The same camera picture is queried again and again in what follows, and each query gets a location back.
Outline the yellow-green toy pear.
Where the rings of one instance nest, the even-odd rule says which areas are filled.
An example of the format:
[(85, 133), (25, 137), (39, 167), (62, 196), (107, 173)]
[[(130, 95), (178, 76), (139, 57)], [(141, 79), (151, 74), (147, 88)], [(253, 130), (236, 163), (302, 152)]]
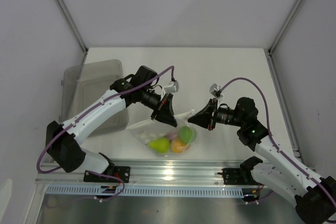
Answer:
[(148, 143), (148, 146), (157, 153), (165, 154), (170, 149), (170, 140), (161, 137)]

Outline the purple toy eggplant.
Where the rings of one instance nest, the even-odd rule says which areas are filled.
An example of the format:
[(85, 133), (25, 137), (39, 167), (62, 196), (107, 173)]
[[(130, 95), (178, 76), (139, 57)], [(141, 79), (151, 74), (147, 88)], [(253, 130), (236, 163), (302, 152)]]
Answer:
[(171, 133), (168, 133), (166, 135), (166, 138), (169, 139), (170, 141), (173, 141), (177, 137), (178, 137), (178, 133), (177, 132), (171, 132)]

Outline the green toy fruit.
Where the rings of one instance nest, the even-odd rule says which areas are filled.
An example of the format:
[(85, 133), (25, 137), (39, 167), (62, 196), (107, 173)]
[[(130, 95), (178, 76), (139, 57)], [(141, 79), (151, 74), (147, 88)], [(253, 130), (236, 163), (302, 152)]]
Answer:
[(192, 144), (196, 139), (197, 133), (193, 127), (184, 126), (179, 129), (178, 137), (185, 145)]

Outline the clear zip top bag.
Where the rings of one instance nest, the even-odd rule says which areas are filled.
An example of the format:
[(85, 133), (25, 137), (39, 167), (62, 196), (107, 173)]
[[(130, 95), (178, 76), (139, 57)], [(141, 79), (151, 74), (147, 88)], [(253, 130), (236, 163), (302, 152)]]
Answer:
[(156, 140), (157, 138), (161, 138), (161, 137), (166, 138), (166, 135), (171, 132), (177, 132), (179, 134), (179, 129), (184, 126), (193, 127), (196, 130), (196, 128), (192, 126), (190, 123), (188, 123), (187, 121), (194, 114), (195, 114), (195, 110), (190, 110), (190, 111), (175, 115), (175, 118), (177, 120), (177, 127), (172, 127), (170, 125), (167, 125), (167, 124), (164, 124), (158, 121), (144, 120), (136, 124), (133, 124), (131, 126), (128, 126), (127, 131), (130, 132), (131, 135), (135, 139), (137, 139), (138, 142), (140, 142), (148, 150), (150, 150), (152, 153), (156, 154), (157, 156), (168, 157), (168, 156), (183, 155), (184, 153), (188, 152), (190, 149), (192, 149), (192, 147), (196, 145), (197, 136), (196, 136), (195, 141), (192, 144), (188, 144), (190, 145), (189, 149), (183, 153), (173, 153), (170, 147), (167, 153), (160, 154), (152, 150), (148, 146), (148, 143), (153, 140)]

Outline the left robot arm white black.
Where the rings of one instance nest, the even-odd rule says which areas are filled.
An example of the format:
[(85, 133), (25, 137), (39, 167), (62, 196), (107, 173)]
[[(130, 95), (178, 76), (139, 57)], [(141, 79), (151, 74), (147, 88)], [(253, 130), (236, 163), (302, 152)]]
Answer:
[(174, 75), (171, 75), (170, 84), (162, 87), (161, 94), (154, 91), (159, 78), (168, 71), (174, 72), (174, 66), (161, 73), (140, 66), (135, 74), (116, 80), (97, 101), (78, 115), (62, 123), (51, 122), (47, 126), (46, 147), (42, 154), (48, 154), (66, 173), (84, 169), (94, 172), (102, 182), (110, 181), (114, 176), (110, 160), (103, 154), (85, 151), (81, 145), (107, 119), (135, 103), (152, 110), (151, 120), (177, 127), (172, 100), (179, 85)]

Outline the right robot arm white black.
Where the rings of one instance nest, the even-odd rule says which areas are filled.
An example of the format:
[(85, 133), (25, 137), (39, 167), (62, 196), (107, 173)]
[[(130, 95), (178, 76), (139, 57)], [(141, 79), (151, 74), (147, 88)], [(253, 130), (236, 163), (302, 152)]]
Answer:
[(323, 178), (292, 157), (271, 139), (257, 116), (253, 99), (242, 97), (231, 109), (221, 107), (213, 98), (188, 122), (209, 131), (218, 123), (237, 126), (239, 140), (258, 154), (241, 163), (240, 179), (246, 184), (263, 184), (279, 194), (293, 205), (304, 223), (330, 221), (335, 214), (335, 179)]

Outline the orange toy lemon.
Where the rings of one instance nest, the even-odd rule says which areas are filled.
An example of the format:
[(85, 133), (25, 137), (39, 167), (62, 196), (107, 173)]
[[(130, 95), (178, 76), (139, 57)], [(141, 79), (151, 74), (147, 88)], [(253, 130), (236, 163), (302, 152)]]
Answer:
[(179, 138), (176, 138), (171, 142), (170, 147), (173, 153), (183, 153), (189, 149), (190, 145), (184, 144)]

